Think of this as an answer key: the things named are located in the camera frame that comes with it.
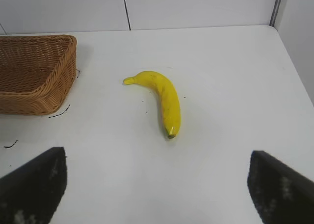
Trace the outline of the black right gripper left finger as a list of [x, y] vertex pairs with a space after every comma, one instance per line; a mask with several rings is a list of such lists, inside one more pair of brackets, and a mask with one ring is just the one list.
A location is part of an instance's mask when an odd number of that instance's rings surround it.
[[50, 148], [0, 179], [0, 222], [50, 223], [66, 187], [65, 149]]

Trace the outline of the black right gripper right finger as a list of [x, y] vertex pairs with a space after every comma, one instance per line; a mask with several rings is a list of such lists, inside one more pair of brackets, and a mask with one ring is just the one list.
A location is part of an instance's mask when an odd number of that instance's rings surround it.
[[252, 151], [247, 186], [264, 224], [314, 222], [314, 182], [267, 152]]

